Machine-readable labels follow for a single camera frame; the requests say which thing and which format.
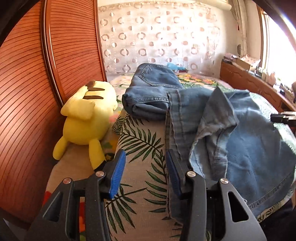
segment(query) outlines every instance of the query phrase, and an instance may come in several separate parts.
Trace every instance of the yellow plush toy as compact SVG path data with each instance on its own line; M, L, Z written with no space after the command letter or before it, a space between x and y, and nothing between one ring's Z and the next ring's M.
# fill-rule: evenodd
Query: yellow plush toy
M60 160L68 142L89 145L91 166L96 169L106 160L100 140L109 128L109 118L117 105L115 90L108 82L91 81L81 87L61 109L61 114L67 118L53 157Z

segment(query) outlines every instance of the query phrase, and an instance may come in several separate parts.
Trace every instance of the louvered wooden panel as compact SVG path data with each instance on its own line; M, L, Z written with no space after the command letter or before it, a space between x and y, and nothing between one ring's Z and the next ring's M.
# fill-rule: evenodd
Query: louvered wooden panel
M0 207L27 223L42 205L64 121L44 66L40 14L41 2L0 48Z
M67 98L89 80L103 81L93 0L51 0L50 33Z

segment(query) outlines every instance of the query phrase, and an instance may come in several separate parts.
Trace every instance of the blue gripper pad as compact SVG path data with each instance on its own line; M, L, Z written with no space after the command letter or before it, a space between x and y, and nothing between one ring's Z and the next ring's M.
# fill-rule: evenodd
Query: blue gripper pad
M126 153L122 149L118 150L113 161L105 164L103 171L106 173L106 185L109 189L107 199L113 199L117 194L125 164Z
M170 152L167 151L165 155L165 162L168 169L168 175L170 177L170 182L172 184L172 188L174 193L177 195L178 198L181 198L181 182L180 177L178 175L176 166L173 162L173 157L171 156Z

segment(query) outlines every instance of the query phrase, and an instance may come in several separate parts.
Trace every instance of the patterned wall covering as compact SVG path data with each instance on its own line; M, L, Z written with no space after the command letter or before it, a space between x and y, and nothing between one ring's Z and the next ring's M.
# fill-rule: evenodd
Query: patterned wall covering
M214 75L220 28L201 4L133 2L99 8L107 75L134 72L141 63L184 66Z

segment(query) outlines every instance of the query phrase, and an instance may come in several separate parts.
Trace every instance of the wooden wardrobe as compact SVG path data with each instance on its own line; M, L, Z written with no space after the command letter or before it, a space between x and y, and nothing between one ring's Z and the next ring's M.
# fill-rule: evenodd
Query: wooden wardrobe
M0 47L0 214L28 227L55 164L66 100L106 81L94 0L41 0Z

